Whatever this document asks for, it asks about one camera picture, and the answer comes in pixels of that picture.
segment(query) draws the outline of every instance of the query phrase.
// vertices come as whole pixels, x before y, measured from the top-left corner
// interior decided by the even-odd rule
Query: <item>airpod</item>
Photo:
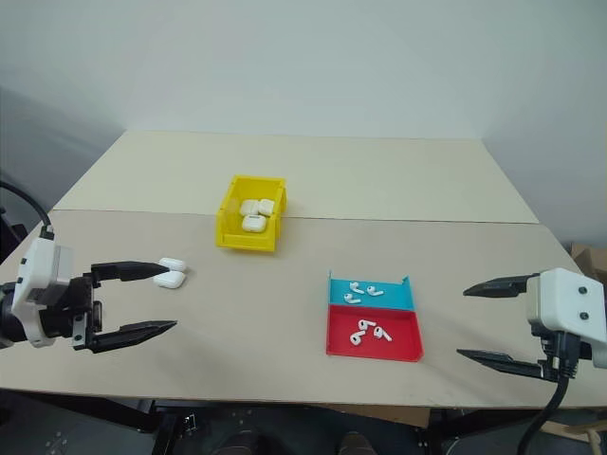
[[[383,291],[377,291],[375,286],[369,286],[367,287],[367,294],[371,297],[376,297],[383,295]]]
[[[377,325],[377,323],[373,322],[372,320],[365,320],[365,319],[359,320],[359,329],[360,330],[367,330],[369,328],[369,326],[375,327],[376,325]]]
[[[243,230],[246,232],[263,232],[266,230],[266,217],[262,215],[247,215],[243,218]]]
[[[348,303],[360,303],[360,299],[355,299],[352,294],[344,294],[343,299]]]
[[[362,339],[360,339],[360,337],[362,337],[363,335],[364,335],[364,331],[355,332],[354,334],[352,334],[350,336],[350,342],[352,344],[354,344],[355,346],[360,345],[360,342],[362,341]]]
[[[168,287],[169,289],[177,289],[186,279],[186,274],[179,270],[171,270],[161,273],[154,277],[154,282],[160,287]]]
[[[165,267],[178,272],[185,272],[186,268],[188,268],[185,262],[173,258],[162,258],[160,261],[158,261],[158,264],[164,265]]]
[[[257,213],[259,213],[259,201],[257,199],[246,199],[240,205],[242,216],[256,215]]]
[[[364,291],[362,289],[359,289],[359,283],[358,282],[351,282],[350,283],[350,289],[354,292],[356,292],[357,294],[364,294]]]
[[[386,338],[388,341],[392,341],[392,337],[390,337],[390,335],[388,335],[388,332],[386,332],[385,330],[383,330],[381,327],[377,326],[375,329],[373,329],[373,336],[375,338],[381,338],[384,337]]]
[[[259,212],[265,216],[271,216],[274,211],[274,201],[271,199],[262,199],[259,201]]]

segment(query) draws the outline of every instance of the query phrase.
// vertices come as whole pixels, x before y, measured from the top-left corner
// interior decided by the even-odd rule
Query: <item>yellow bin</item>
[[[264,232],[246,232],[242,228],[240,205],[245,199],[271,199],[274,210]],[[281,235],[281,214],[286,209],[283,178],[235,175],[217,212],[215,242],[217,246],[257,251],[274,251]]]

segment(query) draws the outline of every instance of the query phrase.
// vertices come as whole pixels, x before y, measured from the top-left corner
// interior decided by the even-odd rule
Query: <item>table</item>
[[[350,185],[349,191],[358,189],[353,194],[356,200],[365,201],[362,209],[349,202],[353,198],[348,198],[346,191],[335,190],[334,197],[326,200],[318,191],[305,192],[302,161],[281,161],[282,168],[276,165],[272,169],[275,173],[268,174],[286,176],[287,216],[291,210],[296,216],[284,219],[278,250],[266,255],[219,249],[213,244],[214,216],[207,212],[218,207],[221,197],[215,200],[215,195],[230,181],[231,175],[224,178],[222,174],[228,172],[226,163],[234,160],[240,150],[238,143],[247,141],[232,137],[235,149],[212,161],[212,150],[204,145],[216,140],[209,142],[209,137],[214,136],[130,132],[51,213],[58,242],[75,250],[75,273],[104,261],[156,261],[163,256],[185,260],[191,271],[180,289],[157,288],[150,281],[105,282],[96,294],[104,302],[105,330],[146,319],[177,319],[178,325],[139,346],[102,355],[73,352],[63,339],[53,348],[41,350],[21,343],[1,353],[0,387],[105,396],[424,408],[545,405],[553,392],[552,384],[496,373],[455,352],[456,348],[487,349],[523,360],[541,358],[540,343],[530,335],[522,301],[464,298],[462,291],[498,276],[555,266],[577,270],[550,231],[537,223],[524,203],[521,205],[520,195],[483,152],[479,141],[455,141],[455,147],[449,141],[420,145],[402,140],[399,149],[391,145],[394,149],[386,151],[381,148],[383,139],[361,139],[369,140],[364,150],[370,147],[384,159],[394,159],[393,166],[381,164],[382,170],[406,164],[411,151],[418,163],[417,172],[422,174],[414,178],[414,184],[393,175],[385,179],[384,186],[382,177],[386,174],[378,173],[364,187],[352,186],[348,179],[339,177],[335,185]],[[229,137],[223,140],[230,142]],[[266,138],[258,140],[267,145]],[[288,138],[277,140],[282,148],[287,147]],[[293,140],[309,146],[305,138]],[[347,156],[349,144],[358,139],[343,140],[340,153]],[[336,141],[315,138],[312,142],[323,144],[325,154],[330,154]],[[467,150],[466,144],[473,153],[462,152],[458,160],[450,157],[451,164],[460,161],[460,165],[452,173],[444,173],[444,161],[438,158],[449,155],[450,150],[454,154]],[[167,150],[175,152],[170,156],[178,159],[190,156],[197,164],[178,165],[188,178],[165,169],[166,179],[159,191],[159,169],[171,161],[166,159]],[[208,169],[198,179],[193,179],[192,169],[202,169],[200,163],[205,159],[194,158],[194,150],[206,150],[201,152],[207,162],[202,168]],[[424,150],[430,150],[433,158],[422,165]],[[136,168],[143,151],[147,154],[145,166]],[[313,173],[319,160],[323,160],[322,155],[310,158],[302,172],[308,175],[307,188],[313,183],[327,189],[332,185],[326,171],[318,179]],[[348,169],[352,163],[334,161],[333,174],[340,172],[339,166]],[[215,165],[221,178],[212,175]],[[243,168],[246,166],[234,173],[247,173]],[[261,171],[252,168],[250,173]],[[479,174],[485,175],[485,170],[492,175],[493,185],[486,182],[478,187],[484,178]],[[443,190],[432,192],[432,176],[437,173],[450,179],[449,185],[452,181],[456,191],[447,191],[445,183]],[[127,191],[127,177],[132,191]],[[289,177],[298,183],[290,186]],[[219,180],[222,185],[217,189]],[[424,191],[417,193],[417,202],[401,198],[415,191],[415,182],[421,182],[424,191],[435,196],[427,207],[419,203]],[[404,190],[397,191],[398,186]],[[383,193],[385,204],[368,204],[373,198],[368,198],[366,191],[374,191],[376,197],[381,188],[389,188]],[[468,203],[469,188],[477,195]],[[168,196],[162,196],[163,191],[183,196],[177,208]],[[145,194],[157,196],[153,204]],[[427,217],[431,221],[404,221],[409,213],[398,208],[399,200],[413,219]],[[317,204],[322,216],[312,217]],[[453,207],[458,208],[455,214]],[[506,215],[495,207],[504,207]],[[364,209],[371,214],[347,219]],[[511,217],[512,222],[504,217]],[[27,245],[24,242],[0,266],[2,281],[14,280]],[[403,363],[327,356],[329,270],[336,278],[386,282],[398,282],[409,275],[423,336],[423,359]],[[607,404],[602,393],[606,377],[605,371],[581,362],[564,406]]]

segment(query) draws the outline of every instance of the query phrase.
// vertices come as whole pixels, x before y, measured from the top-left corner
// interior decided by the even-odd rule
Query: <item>blue tray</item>
[[[366,292],[357,294],[350,290],[350,282],[358,282],[359,289],[365,290],[367,286],[375,286],[377,290],[383,291],[382,296],[372,297]],[[344,294],[353,294],[360,303],[348,303],[343,299]],[[393,282],[366,282],[363,280],[336,280],[329,272],[329,303],[345,306],[366,306],[371,308],[387,308],[392,310],[414,311],[414,299],[411,293],[409,277],[405,277],[402,283]]]

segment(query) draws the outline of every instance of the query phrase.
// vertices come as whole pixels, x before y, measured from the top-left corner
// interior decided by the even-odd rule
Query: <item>white wall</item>
[[[602,0],[0,1],[2,167],[48,206],[124,128],[482,137],[605,245],[606,81]]]

